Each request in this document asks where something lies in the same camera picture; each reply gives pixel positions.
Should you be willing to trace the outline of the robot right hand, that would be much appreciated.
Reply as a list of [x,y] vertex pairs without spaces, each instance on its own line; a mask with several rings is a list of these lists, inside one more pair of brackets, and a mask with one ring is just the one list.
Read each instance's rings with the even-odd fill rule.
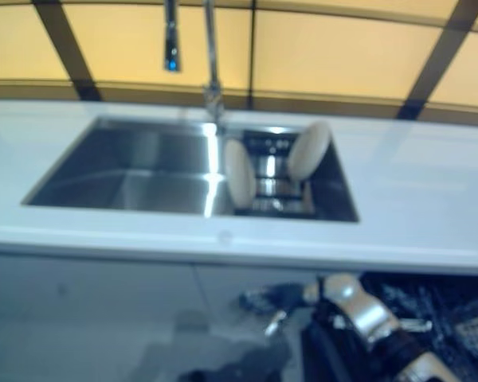
[[273,336],[299,308],[314,306],[319,302],[317,284],[282,283],[247,290],[239,296],[242,309],[259,316],[269,316],[264,329],[266,337]]

